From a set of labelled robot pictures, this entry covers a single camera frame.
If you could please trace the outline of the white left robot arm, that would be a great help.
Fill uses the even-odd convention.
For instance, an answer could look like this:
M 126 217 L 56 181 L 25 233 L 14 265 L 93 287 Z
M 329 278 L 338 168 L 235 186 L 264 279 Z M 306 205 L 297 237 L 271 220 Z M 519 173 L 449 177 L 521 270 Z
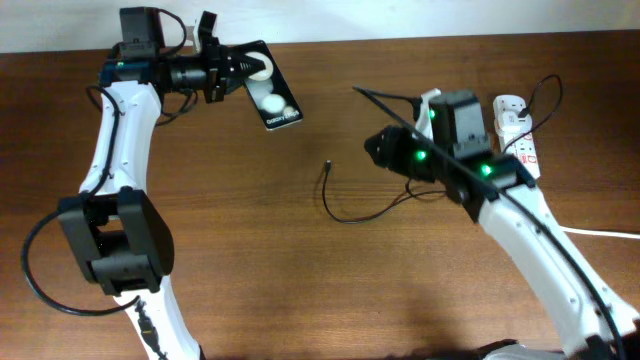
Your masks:
M 219 102 L 275 64 L 262 40 L 221 44 L 208 11 L 195 54 L 166 49 L 161 13 L 120 10 L 122 40 L 99 75 L 102 118 L 91 168 L 78 195 L 60 200 L 58 219 L 82 275 L 126 312 L 149 358 L 201 359 L 172 288 L 173 237 L 147 195 L 151 139 L 165 94 Z

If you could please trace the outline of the black Galaxy smartphone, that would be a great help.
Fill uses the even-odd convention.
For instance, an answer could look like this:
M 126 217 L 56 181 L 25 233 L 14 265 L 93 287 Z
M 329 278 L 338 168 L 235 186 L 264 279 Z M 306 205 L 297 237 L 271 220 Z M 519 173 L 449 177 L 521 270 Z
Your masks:
M 261 61 L 265 68 L 243 79 L 268 131 L 284 128 L 303 119 L 303 112 L 293 96 L 267 44 L 257 40 L 233 47 L 240 55 Z

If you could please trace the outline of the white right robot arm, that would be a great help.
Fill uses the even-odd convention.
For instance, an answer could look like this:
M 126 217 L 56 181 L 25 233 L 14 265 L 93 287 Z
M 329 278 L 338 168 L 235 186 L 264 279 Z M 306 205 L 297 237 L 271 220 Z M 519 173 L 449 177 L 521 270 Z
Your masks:
M 364 143 L 382 168 L 440 182 L 509 255 L 552 320 L 569 359 L 636 359 L 639 312 L 606 284 L 554 218 L 534 177 L 493 151 L 470 90 L 438 94 Z

